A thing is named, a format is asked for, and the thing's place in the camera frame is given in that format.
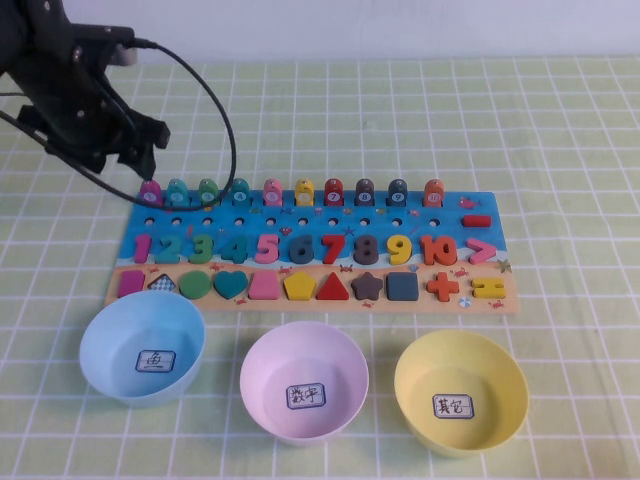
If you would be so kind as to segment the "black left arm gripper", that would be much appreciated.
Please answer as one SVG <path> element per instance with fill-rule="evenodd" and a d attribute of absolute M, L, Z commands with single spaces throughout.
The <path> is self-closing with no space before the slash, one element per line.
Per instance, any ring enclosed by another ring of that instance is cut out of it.
<path fill-rule="evenodd" d="M 156 171 L 154 146 L 167 146 L 166 123 L 126 105 L 110 86 L 104 64 L 95 56 L 73 52 L 65 59 L 52 53 L 30 52 L 17 61 L 17 85 L 31 104 L 18 120 L 78 151 L 78 161 L 100 174 L 107 154 L 122 151 L 117 162 L 144 181 Z"/>

